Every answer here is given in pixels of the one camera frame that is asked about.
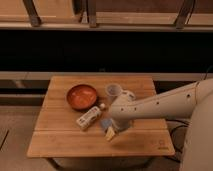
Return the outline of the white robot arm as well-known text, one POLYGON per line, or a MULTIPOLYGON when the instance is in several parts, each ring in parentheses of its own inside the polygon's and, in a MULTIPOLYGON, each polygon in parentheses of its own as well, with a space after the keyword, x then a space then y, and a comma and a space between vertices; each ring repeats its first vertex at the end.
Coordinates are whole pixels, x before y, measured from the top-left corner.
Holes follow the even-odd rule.
POLYGON ((200 80, 141 100, 123 92, 110 106, 118 131, 141 118, 189 118, 179 171, 213 171, 213 78, 200 80))

